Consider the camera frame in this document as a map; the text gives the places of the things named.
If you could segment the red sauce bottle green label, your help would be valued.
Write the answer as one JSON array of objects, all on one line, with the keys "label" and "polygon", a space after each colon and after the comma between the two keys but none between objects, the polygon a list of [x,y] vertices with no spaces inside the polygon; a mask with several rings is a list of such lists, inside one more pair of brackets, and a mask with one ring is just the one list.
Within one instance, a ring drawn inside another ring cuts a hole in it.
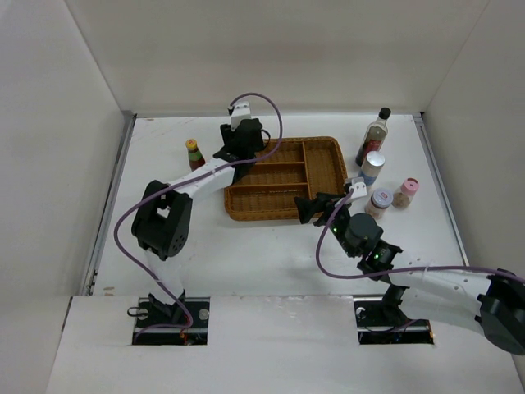
[{"label": "red sauce bottle green label", "polygon": [[186,140],[185,147],[187,149],[189,167],[192,171],[197,170],[206,163],[195,139]]}]

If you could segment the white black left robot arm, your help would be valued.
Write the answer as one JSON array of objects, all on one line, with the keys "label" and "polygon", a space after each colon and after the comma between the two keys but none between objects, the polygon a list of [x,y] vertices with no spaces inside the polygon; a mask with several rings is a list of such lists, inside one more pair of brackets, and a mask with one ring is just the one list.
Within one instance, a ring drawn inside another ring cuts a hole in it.
[{"label": "white black left robot arm", "polygon": [[193,207],[248,175],[266,148],[265,133],[257,118],[231,117],[221,126],[223,146],[213,159],[172,183],[148,183],[142,200],[123,215],[135,215],[131,234],[147,260],[164,262],[181,252]]}]

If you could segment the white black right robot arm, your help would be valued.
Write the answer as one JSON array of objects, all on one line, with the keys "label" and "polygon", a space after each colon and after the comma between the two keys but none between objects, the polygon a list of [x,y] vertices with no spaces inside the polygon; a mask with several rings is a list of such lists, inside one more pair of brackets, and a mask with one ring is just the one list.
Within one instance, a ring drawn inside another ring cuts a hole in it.
[{"label": "white black right robot arm", "polygon": [[484,336],[513,355],[524,353],[524,280],[502,268],[425,265],[397,245],[367,213],[349,212],[350,195],[294,198],[301,223],[331,233],[350,258],[358,259],[354,280],[384,282],[380,312],[389,324],[432,320]]}]

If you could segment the brown wicker divided tray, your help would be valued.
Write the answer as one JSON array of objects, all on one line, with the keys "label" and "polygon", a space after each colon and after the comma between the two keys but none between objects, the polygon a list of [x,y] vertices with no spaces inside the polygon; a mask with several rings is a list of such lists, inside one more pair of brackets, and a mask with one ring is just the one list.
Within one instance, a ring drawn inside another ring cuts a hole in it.
[{"label": "brown wicker divided tray", "polygon": [[330,136],[276,139],[258,154],[277,151],[255,163],[249,173],[224,191],[224,206],[236,221],[297,219],[294,198],[318,192],[341,194],[347,178],[337,140]]}]

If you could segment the silver-lid jar blue label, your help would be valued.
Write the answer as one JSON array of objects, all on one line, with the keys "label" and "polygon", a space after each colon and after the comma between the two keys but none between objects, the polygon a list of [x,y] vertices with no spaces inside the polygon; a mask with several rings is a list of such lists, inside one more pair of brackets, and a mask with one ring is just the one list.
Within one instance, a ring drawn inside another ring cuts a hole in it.
[{"label": "silver-lid jar blue label", "polygon": [[385,161],[385,156],[381,152],[371,151],[367,153],[358,172],[358,177],[363,179],[368,189],[375,183]]}]

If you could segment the white-lid spice jar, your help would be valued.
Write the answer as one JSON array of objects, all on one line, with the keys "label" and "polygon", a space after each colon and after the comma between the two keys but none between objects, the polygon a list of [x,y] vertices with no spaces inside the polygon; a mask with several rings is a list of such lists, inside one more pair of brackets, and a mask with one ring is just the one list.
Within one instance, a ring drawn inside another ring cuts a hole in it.
[{"label": "white-lid spice jar", "polygon": [[393,202],[393,193],[385,188],[378,188],[371,194],[370,200],[365,206],[365,213],[374,219],[380,219]]}]

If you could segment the pink-lid spice jar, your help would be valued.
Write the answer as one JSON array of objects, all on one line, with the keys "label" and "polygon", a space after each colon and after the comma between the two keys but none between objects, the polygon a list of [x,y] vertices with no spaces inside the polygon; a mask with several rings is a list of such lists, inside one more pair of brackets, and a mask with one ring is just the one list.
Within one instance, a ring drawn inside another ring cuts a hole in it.
[{"label": "pink-lid spice jar", "polygon": [[395,208],[405,209],[407,208],[413,197],[419,190],[419,182],[417,179],[409,177],[403,181],[399,188],[393,194],[392,205]]}]

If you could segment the tall soy sauce bottle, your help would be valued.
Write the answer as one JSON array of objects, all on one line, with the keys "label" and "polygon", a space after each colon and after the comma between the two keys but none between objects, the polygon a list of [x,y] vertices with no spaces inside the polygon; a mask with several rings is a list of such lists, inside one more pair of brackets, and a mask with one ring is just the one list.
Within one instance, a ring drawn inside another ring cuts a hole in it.
[{"label": "tall soy sauce bottle", "polygon": [[379,151],[388,134],[387,121],[390,118],[391,110],[389,108],[381,108],[377,119],[370,123],[367,127],[363,141],[360,144],[358,153],[355,157],[355,162],[358,166],[363,164],[367,154],[372,151]]}]

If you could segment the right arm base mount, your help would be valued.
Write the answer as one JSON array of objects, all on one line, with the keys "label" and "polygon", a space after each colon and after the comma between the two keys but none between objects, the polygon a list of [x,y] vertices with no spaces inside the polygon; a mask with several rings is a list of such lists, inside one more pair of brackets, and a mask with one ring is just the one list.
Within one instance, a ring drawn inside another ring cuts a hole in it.
[{"label": "right arm base mount", "polygon": [[360,345],[433,345],[431,324],[424,319],[407,318],[390,309],[381,297],[354,298],[354,316]]}]

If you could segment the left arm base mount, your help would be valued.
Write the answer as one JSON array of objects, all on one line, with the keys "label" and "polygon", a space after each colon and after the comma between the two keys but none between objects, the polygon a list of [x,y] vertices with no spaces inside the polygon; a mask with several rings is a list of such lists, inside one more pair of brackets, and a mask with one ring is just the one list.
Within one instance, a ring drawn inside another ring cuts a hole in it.
[{"label": "left arm base mount", "polygon": [[208,344],[210,319],[209,298],[185,298],[182,302],[193,318],[189,318],[177,303],[157,300],[153,295],[140,298],[129,307],[127,315],[134,320],[132,344],[135,346],[205,346]]}]

